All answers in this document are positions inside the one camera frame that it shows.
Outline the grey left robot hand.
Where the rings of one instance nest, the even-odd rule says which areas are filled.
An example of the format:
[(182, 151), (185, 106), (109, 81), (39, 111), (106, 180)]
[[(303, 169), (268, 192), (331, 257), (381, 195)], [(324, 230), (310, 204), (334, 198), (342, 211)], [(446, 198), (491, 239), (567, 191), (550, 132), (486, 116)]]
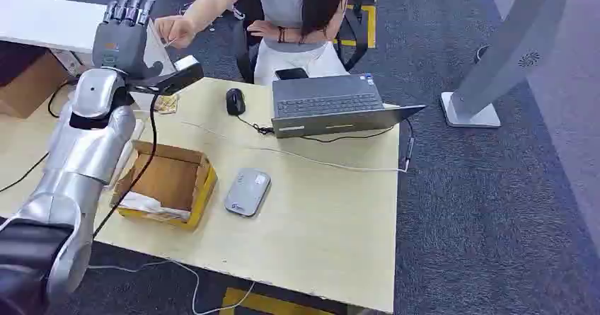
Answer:
[(158, 76), (163, 65), (147, 66), (144, 54), (150, 13), (156, 0), (113, 0), (96, 29), (92, 62), (95, 67), (111, 67), (133, 79)]

